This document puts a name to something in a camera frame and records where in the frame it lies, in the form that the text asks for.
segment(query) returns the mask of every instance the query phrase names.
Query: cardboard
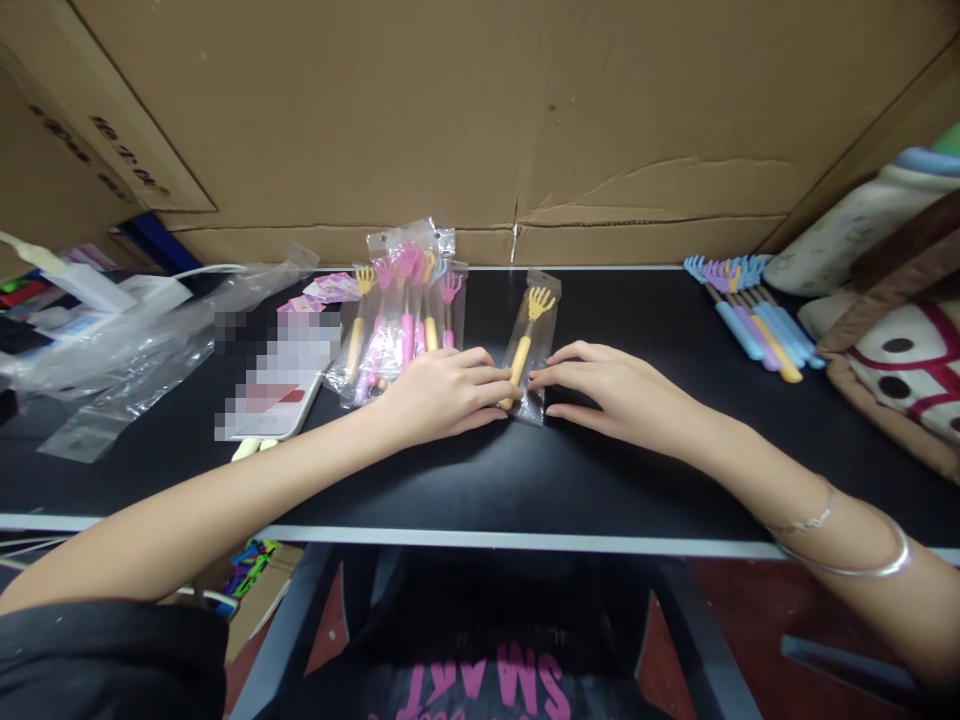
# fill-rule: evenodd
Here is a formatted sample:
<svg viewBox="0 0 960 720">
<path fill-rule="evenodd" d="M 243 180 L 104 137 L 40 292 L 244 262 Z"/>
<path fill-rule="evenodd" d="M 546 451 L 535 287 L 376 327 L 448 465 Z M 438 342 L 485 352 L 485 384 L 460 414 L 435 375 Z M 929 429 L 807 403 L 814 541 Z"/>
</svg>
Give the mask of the cardboard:
<svg viewBox="0 0 960 720">
<path fill-rule="evenodd" d="M 230 621 L 230 634 L 227 637 L 226 664 L 236 660 L 261 625 L 286 593 L 293 572 L 303 557 L 303 550 L 291 545 L 277 544 L 270 564 L 260 573 L 260 577 L 240 601 L 240 607 Z"/>
<path fill-rule="evenodd" d="M 385 227 L 210 228 L 174 231 L 201 262 L 281 262 L 287 241 L 320 255 L 321 267 L 346 267 L 367 258 L 367 235 Z M 509 265 L 513 230 L 458 230 L 457 259 L 471 265 Z"/>
<path fill-rule="evenodd" d="M 747 252 L 875 169 L 865 150 L 837 169 L 864 138 L 922 142 L 955 107 L 922 90 L 960 31 L 952 0 L 73 7 L 108 59 L 83 53 L 85 72 L 139 101 L 215 204 L 161 215 L 209 262 L 277 259 L 296 235 L 343 265 L 365 228 L 425 215 L 484 264 Z M 52 50 L 31 33 L 56 33 L 9 40 L 32 69 Z"/>
<path fill-rule="evenodd" d="M 13 77 L 0 68 L 0 229 L 27 242 L 54 251 L 92 242 L 123 266 L 135 266 L 130 254 L 107 235 L 107 230 L 139 212 L 132 196 L 121 199 L 96 178 L 96 165 L 85 163 L 65 140 L 45 125 L 54 112 L 43 106 L 44 117 L 30 109 Z M 0 278 L 32 270 L 6 245 L 0 247 Z"/>
<path fill-rule="evenodd" d="M 216 210 L 67 0 L 0 1 L 0 41 L 152 210 Z"/>
<path fill-rule="evenodd" d="M 751 252 L 779 224 L 773 218 L 711 218 L 653 225 L 522 227 L 516 265 L 657 265 L 691 255 Z"/>
<path fill-rule="evenodd" d="M 761 247 L 789 245 L 857 185 L 906 147 L 930 145 L 960 122 L 960 37 L 854 143 Z"/>
</svg>

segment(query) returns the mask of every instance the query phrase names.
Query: thin chain bracelet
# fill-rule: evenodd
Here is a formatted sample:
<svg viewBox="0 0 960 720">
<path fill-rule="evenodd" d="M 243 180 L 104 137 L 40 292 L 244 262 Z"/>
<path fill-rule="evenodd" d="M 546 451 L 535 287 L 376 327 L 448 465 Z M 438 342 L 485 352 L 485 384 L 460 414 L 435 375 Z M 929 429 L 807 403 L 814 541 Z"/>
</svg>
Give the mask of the thin chain bracelet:
<svg viewBox="0 0 960 720">
<path fill-rule="evenodd" d="M 764 525 L 764 527 L 771 533 L 778 533 L 787 537 L 796 537 L 797 535 L 802 535 L 807 530 L 822 528 L 823 524 L 827 521 L 827 518 L 829 518 L 830 514 L 833 512 L 833 501 L 837 498 L 837 489 L 831 485 L 830 481 L 823 477 L 823 475 L 817 475 L 817 477 L 826 483 L 826 486 L 830 491 L 830 496 L 827 498 L 827 507 L 822 513 L 820 513 L 818 517 L 810 518 L 802 523 L 786 525 L 784 527 L 777 527 L 776 525 Z"/>
<path fill-rule="evenodd" d="M 785 554 L 792 557 L 794 560 L 798 560 L 807 567 L 814 568 L 816 570 L 822 570 L 823 572 L 833 573 L 834 575 L 844 575 L 846 577 L 889 577 L 894 575 L 908 565 L 910 565 L 911 554 L 910 554 L 910 538 L 907 537 L 907 534 L 903 531 L 903 528 L 900 527 L 900 524 L 897 523 L 892 517 L 887 515 L 882 510 L 875 508 L 873 505 L 863 503 L 868 508 L 873 510 L 877 515 L 886 520 L 887 524 L 890 526 L 890 529 L 894 531 L 897 536 L 897 540 L 900 542 L 900 553 L 897 555 L 897 559 L 892 563 L 883 565 L 878 568 L 868 568 L 866 570 L 845 570 L 843 568 L 830 567 L 829 565 L 823 565 L 809 558 L 805 558 L 802 555 L 798 555 L 793 550 L 790 550 L 787 547 L 783 546 L 779 540 L 775 540 L 777 547 L 779 547 Z"/>
</svg>

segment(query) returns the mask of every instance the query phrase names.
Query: pink handle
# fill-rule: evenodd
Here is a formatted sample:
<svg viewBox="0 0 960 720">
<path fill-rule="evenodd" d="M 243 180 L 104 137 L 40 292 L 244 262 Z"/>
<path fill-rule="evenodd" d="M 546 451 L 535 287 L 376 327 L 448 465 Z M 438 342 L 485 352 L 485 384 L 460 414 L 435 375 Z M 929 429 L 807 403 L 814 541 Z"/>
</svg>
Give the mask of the pink handle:
<svg viewBox="0 0 960 720">
<path fill-rule="evenodd" d="M 763 366 L 770 372 L 780 372 L 780 361 L 777 359 L 777 356 L 773 352 L 773 348 L 770 347 L 770 344 L 767 342 L 766 338 L 763 337 L 763 333 L 760 332 L 760 328 L 758 328 L 757 324 L 753 322 L 753 318 L 750 317 L 750 313 L 747 312 L 746 308 L 742 308 L 739 305 L 734 305 L 733 311 L 737 314 L 740 322 L 742 322 L 747 328 L 747 332 L 750 333 L 750 335 L 753 336 L 753 339 L 757 341 L 757 345 L 763 348 Z"/>
<path fill-rule="evenodd" d="M 403 328 L 403 366 L 406 367 L 413 360 L 413 315 L 405 313 L 400 321 Z"/>
<path fill-rule="evenodd" d="M 377 315 L 373 321 L 373 333 L 370 335 L 370 345 L 367 346 L 367 356 L 364 358 L 364 365 L 369 366 L 360 382 L 357 383 L 356 392 L 353 395 L 354 405 L 365 405 L 367 397 L 370 395 L 370 388 L 377 384 L 380 379 L 381 348 L 380 344 L 383 338 L 380 336 L 383 331 L 383 315 Z"/>
<path fill-rule="evenodd" d="M 427 351 L 427 334 L 423 329 L 423 320 L 417 320 L 417 355 Z"/>
</svg>

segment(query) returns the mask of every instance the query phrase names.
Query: sleeve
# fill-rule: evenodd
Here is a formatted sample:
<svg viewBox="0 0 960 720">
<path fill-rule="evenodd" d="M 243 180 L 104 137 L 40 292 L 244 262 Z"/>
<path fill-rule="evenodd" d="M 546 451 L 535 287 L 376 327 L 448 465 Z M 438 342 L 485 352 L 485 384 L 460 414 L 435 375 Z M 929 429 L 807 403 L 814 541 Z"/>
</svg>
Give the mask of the sleeve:
<svg viewBox="0 0 960 720">
<path fill-rule="evenodd" d="M 101 601 L 0 617 L 0 717 L 211 718 L 227 624 L 181 605 Z"/>
</svg>

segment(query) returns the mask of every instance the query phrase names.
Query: yellow back scratcher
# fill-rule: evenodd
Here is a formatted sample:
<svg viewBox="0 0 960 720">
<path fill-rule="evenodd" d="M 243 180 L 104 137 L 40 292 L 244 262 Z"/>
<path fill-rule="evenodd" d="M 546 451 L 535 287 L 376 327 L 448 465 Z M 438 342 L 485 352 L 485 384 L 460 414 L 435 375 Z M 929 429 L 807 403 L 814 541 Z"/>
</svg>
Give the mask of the yellow back scratcher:
<svg viewBox="0 0 960 720">
<path fill-rule="evenodd" d="M 357 363 L 360 361 L 360 344 L 363 340 L 363 305 L 367 295 L 377 281 L 372 265 L 364 265 L 356 270 L 357 284 L 360 286 L 360 305 L 357 308 L 357 317 L 353 321 L 353 332 L 350 333 L 350 351 L 347 353 L 347 382 L 352 382 L 357 375 Z"/>
<path fill-rule="evenodd" d="M 533 324 L 540 319 L 540 316 L 550 310 L 557 303 L 557 298 L 550 292 L 550 288 L 534 287 L 530 288 L 527 296 L 527 329 L 520 338 L 520 344 L 517 345 L 517 352 L 513 356 L 513 364 L 510 368 L 513 374 L 510 376 L 510 382 L 515 387 L 520 387 L 520 377 L 523 375 L 523 366 L 527 364 L 527 354 L 530 352 L 530 343 L 533 337 Z M 513 407 L 513 399 L 506 398 L 500 401 L 500 407 L 509 410 Z"/>
</svg>

